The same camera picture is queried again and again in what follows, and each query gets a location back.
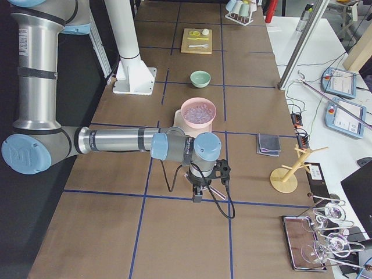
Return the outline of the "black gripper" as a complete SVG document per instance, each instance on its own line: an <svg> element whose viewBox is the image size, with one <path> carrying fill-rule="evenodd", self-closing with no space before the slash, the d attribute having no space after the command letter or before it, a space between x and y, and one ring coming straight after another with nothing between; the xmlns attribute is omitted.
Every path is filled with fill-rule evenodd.
<svg viewBox="0 0 372 279"><path fill-rule="evenodd" d="M193 186L193 196L192 201L193 203L199 203L201 201L201 191L207 189L212 183L211 179L195 176L191 171L187 171L187 179Z"/></svg>

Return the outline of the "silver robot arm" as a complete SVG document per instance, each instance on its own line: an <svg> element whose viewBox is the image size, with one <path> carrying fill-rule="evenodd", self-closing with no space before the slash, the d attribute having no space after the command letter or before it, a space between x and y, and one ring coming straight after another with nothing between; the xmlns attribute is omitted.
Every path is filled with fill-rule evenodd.
<svg viewBox="0 0 372 279"><path fill-rule="evenodd" d="M58 36L88 34L88 1L11 1L10 13L19 27L19 117L1 154L22 174L36 174L78 154L149 152L161 161L188 167L193 201L212 180L221 179L224 161L220 139L205 132L190 137L178 127L92 130L62 126L56 121Z"/></svg>

